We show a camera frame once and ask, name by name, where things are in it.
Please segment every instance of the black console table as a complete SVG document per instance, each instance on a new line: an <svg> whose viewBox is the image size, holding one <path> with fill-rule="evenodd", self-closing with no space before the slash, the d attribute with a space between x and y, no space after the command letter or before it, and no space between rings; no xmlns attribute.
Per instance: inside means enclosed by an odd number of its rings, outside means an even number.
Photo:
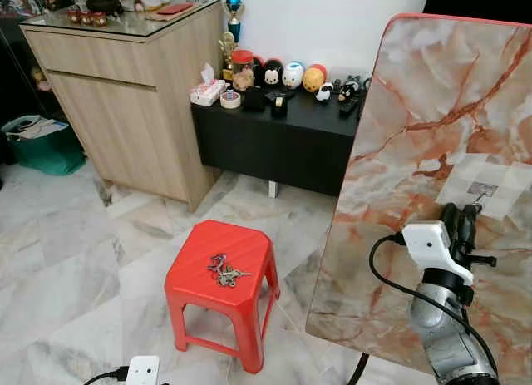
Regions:
<svg viewBox="0 0 532 385"><path fill-rule="evenodd" d="M284 119L263 112L192 104L199 153L218 167L329 195L339 195L357 129L359 111L338 113L306 91L288 101Z"/></svg>

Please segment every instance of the white wall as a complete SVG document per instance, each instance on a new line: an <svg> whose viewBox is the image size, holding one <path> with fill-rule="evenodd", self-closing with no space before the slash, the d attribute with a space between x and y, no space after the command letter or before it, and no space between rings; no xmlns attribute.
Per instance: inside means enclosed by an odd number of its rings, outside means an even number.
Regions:
<svg viewBox="0 0 532 385"><path fill-rule="evenodd" d="M390 17L425 0L243 0L240 46L267 59L369 74Z"/></svg>

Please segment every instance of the trophy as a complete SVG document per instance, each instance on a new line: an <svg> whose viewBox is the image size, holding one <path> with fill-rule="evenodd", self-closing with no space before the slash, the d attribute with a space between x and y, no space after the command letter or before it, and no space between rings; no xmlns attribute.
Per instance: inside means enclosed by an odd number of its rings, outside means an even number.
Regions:
<svg viewBox="0 0 532 385"><path fill-rule="evenodd" d="M224 54L224 70L222 71L224 80L233 80L233 50L236 48L236 42L234 42L234 36L231 32L225 32L222 34L222 38L219 40L219 46Z"/></svg>
<svg viewBox="0 0 532 385"><path fill-rule="evenodd" d="M229 16L227 27L229 28L229 31L233 33L234 40L238 44L240 40L240 17L244 12L242 0L225 0L224 10Z"/></svg>

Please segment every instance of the green basket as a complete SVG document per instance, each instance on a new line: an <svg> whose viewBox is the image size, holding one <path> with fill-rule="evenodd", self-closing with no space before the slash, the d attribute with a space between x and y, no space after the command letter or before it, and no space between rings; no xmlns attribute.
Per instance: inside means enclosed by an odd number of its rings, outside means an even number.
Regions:
<svg viewBox="0 0 532 385"><path fill-rule="evenodd" d="M35 116L22 116L6 123L4 133ZM83 149L71 126L46 136L7 143L22 166L37 169L48 175L70 175L85 164Z"/></svg>

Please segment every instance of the tissue box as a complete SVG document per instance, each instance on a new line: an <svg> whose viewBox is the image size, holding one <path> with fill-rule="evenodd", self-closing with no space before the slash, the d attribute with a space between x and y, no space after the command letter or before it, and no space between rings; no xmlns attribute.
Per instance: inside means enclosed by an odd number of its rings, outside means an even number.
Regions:
<svg viewBox="0 0 532 385"><path fill-rule="evenodd" d="M225 91L225 81L213 80L210 83L202 83L190 91L190 102L193 104L211 106L222 92Z"/></svg>

